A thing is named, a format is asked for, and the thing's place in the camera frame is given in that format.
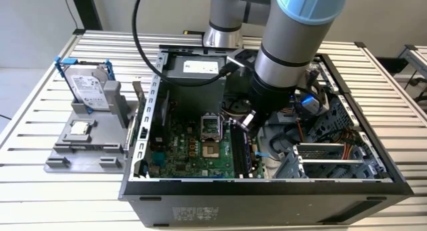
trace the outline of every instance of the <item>gray floor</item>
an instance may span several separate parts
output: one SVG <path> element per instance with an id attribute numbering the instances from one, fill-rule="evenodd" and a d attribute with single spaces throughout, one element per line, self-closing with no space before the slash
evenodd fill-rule
<path id="1" fill-rule="evenodd" d="M 33 90 L 45 69 L 0 68 L 0 114 L 12 118 Z M 0 133 L 9 120 L 0 117 Z"/>

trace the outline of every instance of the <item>sticker label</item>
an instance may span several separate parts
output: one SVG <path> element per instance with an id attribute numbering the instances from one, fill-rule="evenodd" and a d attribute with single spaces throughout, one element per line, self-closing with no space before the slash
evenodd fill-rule
<path id="1" fill-rule="evenodd" d="M 184 73 L 200 73 L 200 74 L 218 74 L 218 63 L 209 61 L 193 61 L 184 62 Z"/>
<path id="2" fill-rule="evenodd" d="M 93 76 L 72 75 L 73 86 L 82 103 L 93 110 L 108 110 L 106 98 L 100 81 Z"/>
<path id="3" fill-rule="evenodd" d="M 176 221 L 214 221 L 218 207 L 172 207 Z"/>

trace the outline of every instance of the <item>motherboard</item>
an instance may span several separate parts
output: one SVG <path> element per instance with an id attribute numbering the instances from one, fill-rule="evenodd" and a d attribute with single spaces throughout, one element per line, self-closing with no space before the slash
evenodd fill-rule
<path id="1" fill-rule="evenodd" d="M 205 117 L 197 120 L 170 117 L 166 147 L 152 153 L 149 175 L 153 178 L 236 178 L 232 125 L 216 122 L 214 115 Z M 256 146 L 256 140 L 249 139 L 250 158 L 256 162 L 250 176 L 262 178 L 261 159 L 253 153 Z"/>

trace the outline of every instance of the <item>slotted metal work surface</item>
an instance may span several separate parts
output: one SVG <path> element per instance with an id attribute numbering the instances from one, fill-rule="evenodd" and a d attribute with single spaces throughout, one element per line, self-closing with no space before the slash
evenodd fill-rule
<path id="1" fill-rule="evenodd" d="M 138 38 L 150 60 L 154 60 L 160 44 L 201 45 L 197 35 L 140 35 Z M 256 49 L 260 39 L 245 38 L 244 45 Z M 323 42 L 319 53 L 329 55 L 416 196 L 349 227 L 317 226 L 299 230 L 424 231 L 425 117 L 367 49 L 349 42 Z M 133 80 L 141 80 L 148 91 L 152 72 L 137 54 L 130 34 L 86 31 L 70 38 L 61 56 L 96 62 L 109 58 L 121 82 L 121 94 L 136 99 Z M 129 204 L 117 201 L 120 174 L 50 174 L 42 170 L 70 114 L 70 100 L 66 85 L 50 66 L 0 135 L 0 164 L 4 164 L 0 165 L 0 224 L 5 224 L 0 226 L 1 231 L 144 229 Z"/>

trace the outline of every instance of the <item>white wall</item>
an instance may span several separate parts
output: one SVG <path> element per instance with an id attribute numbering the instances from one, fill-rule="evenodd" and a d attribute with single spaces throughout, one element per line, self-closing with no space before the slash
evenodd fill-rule
<path id="1" fill-rule="evenodd" d="M 45 69 L 76 28 L 65 0 L 0 0 L 0 21 L 0 68 Z"/>
<path id="2" fill-rule="evenodd" d="M 133 3 L 94 0 L 105 30 L 130 31 Z M 141 0 L 138 9 L 140 33 L 181 34 L 206 28 L 209 0 Z M 404 44 L 427 45 L 425 13 L 425 0 L 347 0 L 325 40 L 361 41 L 375 55 L 395 56 Z M 242 33 L 261 36 L 262 28 L 245 25 Z"/>

